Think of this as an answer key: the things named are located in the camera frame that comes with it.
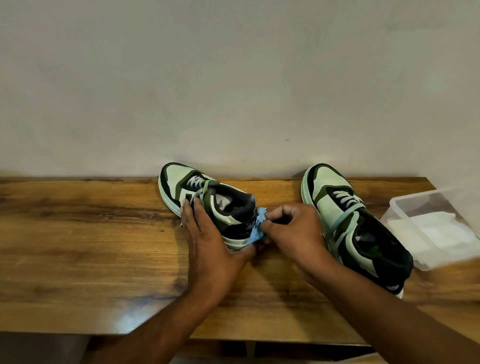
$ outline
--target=wall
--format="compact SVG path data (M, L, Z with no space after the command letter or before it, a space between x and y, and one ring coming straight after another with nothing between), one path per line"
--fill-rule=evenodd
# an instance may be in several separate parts
M479 16L475 0L4 0L0 170L327 162L445 184L480 156Z

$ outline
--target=green sneaker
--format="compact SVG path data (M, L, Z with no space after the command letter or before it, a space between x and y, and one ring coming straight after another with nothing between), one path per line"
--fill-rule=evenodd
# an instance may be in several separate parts
M180 163L164 165L158 187L165 204L178 216L184 199L199 197L228 249L248 245L258 214L253 195Z
M403 296L413 259L398 239L328 164L308 168L301 183L304 203L315 206L332 255L397 297Z

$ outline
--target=plastic container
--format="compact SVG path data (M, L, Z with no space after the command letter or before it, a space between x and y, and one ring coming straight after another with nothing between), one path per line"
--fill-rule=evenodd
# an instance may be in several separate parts
M394 197L382 223L430 270L480 256L480 196L447 188Z

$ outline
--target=wood grain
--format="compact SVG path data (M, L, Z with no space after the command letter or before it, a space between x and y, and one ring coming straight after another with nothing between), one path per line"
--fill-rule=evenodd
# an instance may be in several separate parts
M380 217L425 178L351 178ZM224 179L275 207L297 179ZM178 297L187 246L155 178L0 179L0 330L127 333ZM405 299L480 341L480 261L415 271ZM364 343L277 250L248 264L194 338Z

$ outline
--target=person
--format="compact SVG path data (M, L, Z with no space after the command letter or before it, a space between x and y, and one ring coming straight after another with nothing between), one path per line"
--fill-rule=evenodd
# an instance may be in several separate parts
M96 363L168 363L195 328L228 294L255 255L247 246L229 252L202 203L185 200L183 232L189 246L188 285L174 302L95 357ZM285 204L267 212L260 229L390 364L479 363L480 345L412 304L338 263L325 247L314 207ZM287 217L281 225L272 221Z

